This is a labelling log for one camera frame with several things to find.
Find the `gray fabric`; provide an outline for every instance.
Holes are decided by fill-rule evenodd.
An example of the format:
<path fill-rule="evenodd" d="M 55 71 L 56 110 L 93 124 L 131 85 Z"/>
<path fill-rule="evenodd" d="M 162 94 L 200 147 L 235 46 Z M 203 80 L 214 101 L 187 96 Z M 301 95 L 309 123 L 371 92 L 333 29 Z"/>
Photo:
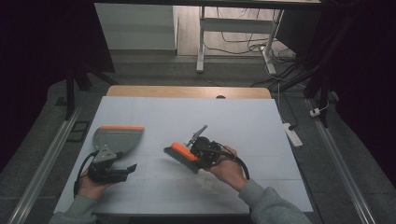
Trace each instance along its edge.
<path fill-rule="evenodd" d="M 294 204 L 282 199 L 273 188 L 264 189 L 254 180 L 249 180 L 239 192 L 252 210 L 251 219 L 261 223 L 311 223 Z"/>
<path fill-rule="evenodd" d="M 273 188 L 264 189 L 254 180 L 249 180 L 239 192 L 241 198 L 251 209 L 251 219 L 261 223 L 311 223 L 295 205 L 282 199 Z M 69 210 L 58 212 L 49 224 L 93 224 L 96 216 L 92 215 L 96 201 L 83 196 L 76 196 Z"/>
<path fill-rule="evenodd" d="M 65 212 L 58 212 L 49 221 L 49 224 L 92 224 L 96 216 L 92 214 L 97 201 L 77 195 L 70 208 Z"/>

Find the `metal rail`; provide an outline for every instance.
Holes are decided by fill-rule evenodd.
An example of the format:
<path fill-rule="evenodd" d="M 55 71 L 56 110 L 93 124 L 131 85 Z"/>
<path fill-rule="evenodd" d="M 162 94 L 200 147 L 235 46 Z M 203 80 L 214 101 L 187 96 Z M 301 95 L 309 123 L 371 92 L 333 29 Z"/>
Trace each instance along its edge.
<path fill-rule="evenodd" d="M 59 131 L 56 133 L 54 139 L 52 140 L 49 149 L 47 150 L 46 155 L 43 160 L 40 162 L 35 174 L 27 186 L 25 192 L 21 196 L 21 199 L 18 205 L 15 207 L 14 212 L 12 213 L 10 219 L 8 220 L 8 224 L 13 223 L 24 223 L 26 218 L 28 217 L 32 207 L 37 199 L 40 190 L 43 188 L 44 183 L 47 180 L 47 177 L 52 169 L 53 164 L 58 158 L 61 149 L 64 146 L 64 142 L 66 141 L 67 135 L 70 133 L 70 130 L 73 128 L 73 124 L 76 121 L 79 112 L 81 111 L 82 106 L 86 100 L 86 93 L 83 93 L 82 100 L 78 104 L 77 109 L 72 114 L 69 120 L 65 120 Z"/>
<path fill-rule="evenodd" d="M 306 100 L 308 107 L 312 109 L 312 105 L 309 100 Z M 363 194 L 361 193 L 361 189 L 353 178 L 352 174 L 349 172 L 346 162 L 344 161 L 343 156 L 338 149 L 338 146 L 335 144 L 332 139 L 332 134 L 329 132 L 328 128 L 325 128 L 322 122 L 319 119 L 315 121 L 318 131 L 324 141 L 326 148 L 329 150 L 329 153 L 332 157 L 332 161 L 334 163 L 335 168 L 338 171 L 341 179 L 344 182 L 344 186 L 346 187 L 346 191 L 349 193 L 351 201 L 355 205 L 356 211 L 361 218 L 361 222 L 365 224 L 375 224 L 375 218 L 373 213 L 364 199 Z"/>

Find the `wall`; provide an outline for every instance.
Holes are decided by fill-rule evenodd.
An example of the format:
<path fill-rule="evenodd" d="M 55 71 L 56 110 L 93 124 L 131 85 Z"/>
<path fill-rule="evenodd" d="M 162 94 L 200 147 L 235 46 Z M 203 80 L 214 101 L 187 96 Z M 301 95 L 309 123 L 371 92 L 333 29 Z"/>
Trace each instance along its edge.
<path fill-rule="evenodd" d="M 95 4 L 109 49 L 177 48 L 173 6 Z"/>

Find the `floor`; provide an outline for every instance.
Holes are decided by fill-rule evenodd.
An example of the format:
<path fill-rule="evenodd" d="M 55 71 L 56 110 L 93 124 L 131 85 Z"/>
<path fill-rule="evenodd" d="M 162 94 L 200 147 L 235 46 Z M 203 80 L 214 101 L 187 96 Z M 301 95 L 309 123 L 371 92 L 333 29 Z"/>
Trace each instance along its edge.
<path fill-rule="evenodd" d="M 199 11 L 199 7 L 177 7 L 179 16 L 177 55 L 197 54 L 200 31 Z M 273 13 L 274 11 L 270 9 L 205 8 L 206 18 L 270 21 L 273 18 Z M 257 48 L 253 48 L 254 51 L 249 51 L 249 47 L 265 43 L 267 37 L 268 35 L 260 34 L 205 32 L 204 43 L 207 46 L 205 55 L 260 56 Z M 282 47 L 285 48 L 279 43 L 274 44 L 274 49 Z"/>
<path fill-rule="evenodd" d="M 241 11 L 234 13 L 233 17 L 238 17 L 239 13 Z M 179 37 L 193 34 L 193 31 L 186 31 L 183 34 L 183 26 L 187 27 L 186 24 L 180 24 Z M 209 35 L 205 37 L 208 38 L 205 40 L 207 45 L 210 44 L 210 47 L 213 48 L 228 48 L 229 44 L 223 43 L 221 35 L 215 33 L 213 35 L 218 35 L 218 37 L 208 38 Z M 246 35 L 242 34 L 236 38 L 244 39 L 245 37 Z M 249 87 L 260 81 L 254 87 L 263 88 L 268 87 L 272 81 L 265 73 L 262 57 L 251 52 L 246 55 L 247 57 L 236 57 L 235 55 L 224 57 L 229 54 L 219 53 L 217 50 L 213 52 L 207 50 L 205 53 L 210 57 L 205 60 L 205 72 L 198 75 L 195 72 L 196 57 L 193 56 L 196 55 L 196 49 L 194 47 L 182 48 L 183 45 L 195 46 L 192 43 L 197 43 L 197 39 L 186 38 L 186 43 L 183 43 L 181 39 L 178 43 L 177 56 L 113 54 L 116 74 L 109 74 L 109 76 L 125 85 Z M 238 51 L 246 50 L 246 48 L 246 43 L 244 43 L 239 47 L 232 46 L 228 50 Z M 276 69 L 283 71 L 287 66 L 287 64 L 277 63 Z M 84 132 L 81 132 L 78 127 L 89 127 L 101 97 L 106 95 L 109 85 L 95 76 L 89 75 L 89 78 L 92 82 L 90 91 L 83 92 L 75 89 L 77 103 L 83 102 L 76 120 L 78 125 L 67 135 L 67 141 L 50 170 L 46 183 L 39 191 L 37 200 L 25 223 L 48 222 L 52 216 L 53 208 L 64 190 L 64 183 L 69 177 L 70 170 L 74 166 L 74 161 L 84 141 Z M 304 84 L 295 86 L 284 94 L 278 94 L 275 86 L 272 96 L 279 103 L 279 111 L 284 120 L 298 124 L 296 132 L 304 143 L 303 147 L 292 150 L 314 207 L 314 212 L 306 215 L 313 223 L 363 223 L 356 212 L 355 204 L 351 201 L 350 192 L 346 190 L 345 183 L 318 131 L 317 121 L 308 115 L 310 106 L 315 105 L 317 101 L 315 98 L 310 100 L 304 98 L 302 95 Z M 49 89 L 48 101 L 35 125 L 12 161 L 0 174 L 0 223 L 6 223 L 9 220 L 29 185 L 31 177 L 35 174 L 35 170 L 50 148 L 56 133 L 64 123 L 64 93 L 64 81 Z M 350 173 L 371 208 L 377 223 L 396 223 L 396 189 L 382 173 L 364 144 L 339 118 L 335 111 L 335 105 L 336 98 L 332 98 L 328 108 L 329 130 Z M 169 223 L 170 219 L 101 216 L 101 220 L 102 223 Z M 171 221 L 173 223 L 191 223 L 190 219 Z M 210 221 L 221 223 L 221 220 L 218 219 Z"/>

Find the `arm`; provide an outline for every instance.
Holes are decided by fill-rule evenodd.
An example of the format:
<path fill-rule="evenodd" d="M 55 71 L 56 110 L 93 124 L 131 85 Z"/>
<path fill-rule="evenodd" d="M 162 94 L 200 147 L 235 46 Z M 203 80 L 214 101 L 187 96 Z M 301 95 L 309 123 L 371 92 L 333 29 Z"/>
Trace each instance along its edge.
<path fill-rule="evenodd" d="M 93 224 L 96 216 L 92 214 L 97 201 L 110 184 L 97 184 L 90 180 L 84 172 L 79 181 L 78 195 L 70 208 L 62 213 L 58 212 L 49 221 L 50 224 Z"/>
<path fill-rule="evenodd" d="M 235 149 L 227 149 L 236 155 Z M 211 167 L 209 172 L 239 192 L 239 198 L 252 209 L 254 223 L 311 223 L 303 212 L 282 199 L 274 189 L 264 189 L 254 180 L 245 179 L 242 168 L 235 161 L 220 157 L 219 164 Z"/>

